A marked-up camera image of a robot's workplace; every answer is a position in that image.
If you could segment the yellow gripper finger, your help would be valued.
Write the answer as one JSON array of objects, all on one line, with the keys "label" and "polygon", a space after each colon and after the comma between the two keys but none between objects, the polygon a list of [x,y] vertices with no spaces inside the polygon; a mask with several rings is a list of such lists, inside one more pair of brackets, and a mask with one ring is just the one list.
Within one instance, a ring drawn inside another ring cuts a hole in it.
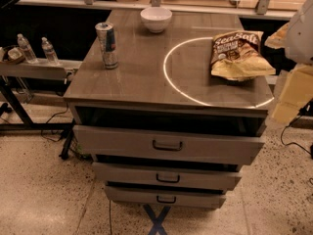
[{"label": "yellow gripper finger", "polygon": [[286,45],[288,28],[289,24],[285,23],[265,40],[265,45],[272,49],[284,48]]}]

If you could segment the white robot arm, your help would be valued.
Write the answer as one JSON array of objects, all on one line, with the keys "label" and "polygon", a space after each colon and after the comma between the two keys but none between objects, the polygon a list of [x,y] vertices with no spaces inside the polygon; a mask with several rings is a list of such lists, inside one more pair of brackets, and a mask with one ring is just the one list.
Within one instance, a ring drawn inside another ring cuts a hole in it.
[{"label": "white robot arm", "polygon": [[269,36],[265,45],[285,49],[288,59],[296,62],[272,113],[272,119],[289,125],[313,99],[313,0],[306,0],[291,20]]}]

